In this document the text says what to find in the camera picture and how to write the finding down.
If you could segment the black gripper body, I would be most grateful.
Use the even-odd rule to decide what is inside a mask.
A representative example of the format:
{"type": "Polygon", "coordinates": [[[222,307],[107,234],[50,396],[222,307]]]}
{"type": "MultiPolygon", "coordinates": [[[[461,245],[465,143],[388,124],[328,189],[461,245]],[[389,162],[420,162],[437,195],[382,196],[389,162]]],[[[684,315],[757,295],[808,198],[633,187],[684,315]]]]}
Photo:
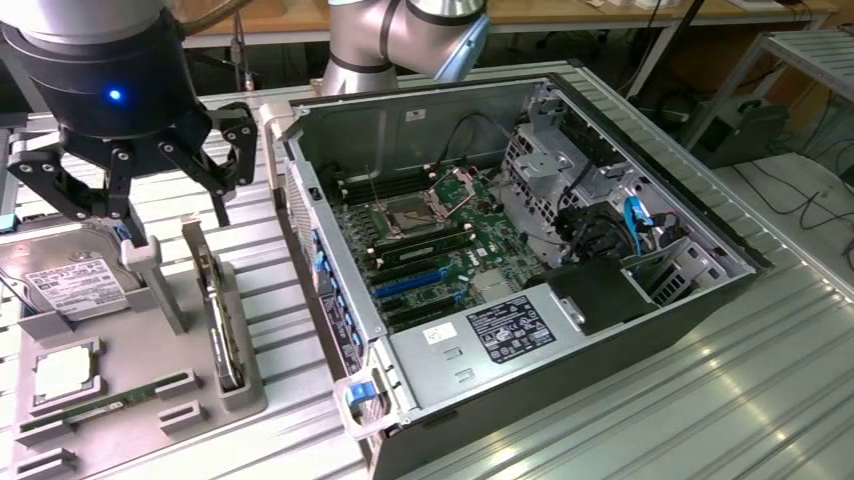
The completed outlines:
{"type": "Polygon", "coordinates": [[[107,168],[129,149],[130,174],[176,168],[161,146],[197,160],[212,129],[188,76],[177,22],[161,12],[145,30],[102,44],[38,40],[2,28],[58,123],[65,153],[107,168]]]}

